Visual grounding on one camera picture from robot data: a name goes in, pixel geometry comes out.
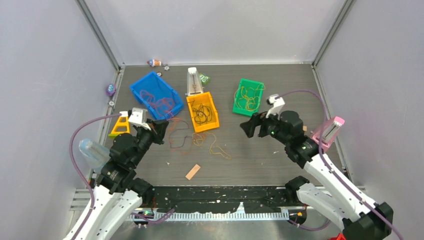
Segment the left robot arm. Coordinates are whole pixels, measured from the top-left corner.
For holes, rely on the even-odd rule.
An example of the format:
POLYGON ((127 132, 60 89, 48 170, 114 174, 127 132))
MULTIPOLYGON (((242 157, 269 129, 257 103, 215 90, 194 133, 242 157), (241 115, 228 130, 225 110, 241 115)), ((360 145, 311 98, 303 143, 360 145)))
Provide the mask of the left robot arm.
POLYGON ((135 177, 135 169, 152 144, 164 143, 168 125, 167 120, 146 119, 134 124, 136 135, 125 132, 114 138, 110 159, 66 240, 109 240, 131 213, 153 202, 152 185, 135 177))

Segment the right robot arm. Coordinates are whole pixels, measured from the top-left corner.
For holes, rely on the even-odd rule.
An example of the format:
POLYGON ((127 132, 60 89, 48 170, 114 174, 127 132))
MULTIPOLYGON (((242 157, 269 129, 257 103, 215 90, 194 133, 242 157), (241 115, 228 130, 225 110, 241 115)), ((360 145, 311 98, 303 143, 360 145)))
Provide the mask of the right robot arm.
POLYGON ((291 205, 306 204, 334 223, 347 240, 383 240, 392 233, 393 209, 377 203, 355 186, 331 162, 322 148, 305 134, 299 114, 287 110, 279 116, 254 113, 240 124, 248 138, 260 127, 259 137, 271 136, 285 148, 288 158, 318 180, 322 192, 298 176, 286 183, 285 198, 291 205))

